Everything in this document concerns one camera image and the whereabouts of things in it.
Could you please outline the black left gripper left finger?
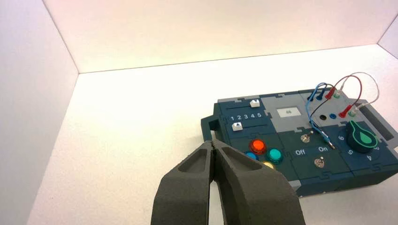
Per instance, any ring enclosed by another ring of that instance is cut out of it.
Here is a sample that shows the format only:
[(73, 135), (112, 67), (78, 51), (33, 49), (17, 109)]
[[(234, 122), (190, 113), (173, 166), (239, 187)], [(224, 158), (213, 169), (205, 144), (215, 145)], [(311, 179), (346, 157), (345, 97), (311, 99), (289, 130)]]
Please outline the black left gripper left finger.
[(207, 225), (214, 179), (211, 141), (203, 142), (165, 174), (153, 201), (152, 225)]

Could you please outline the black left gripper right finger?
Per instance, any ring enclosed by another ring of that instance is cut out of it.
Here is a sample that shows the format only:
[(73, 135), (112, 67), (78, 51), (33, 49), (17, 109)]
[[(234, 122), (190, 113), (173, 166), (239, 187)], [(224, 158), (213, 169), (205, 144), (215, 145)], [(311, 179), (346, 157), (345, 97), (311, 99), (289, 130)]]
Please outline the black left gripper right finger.
[(212, 144), (224, 224), (305, 224), (299, 198), (283, 174), (219, 140)]

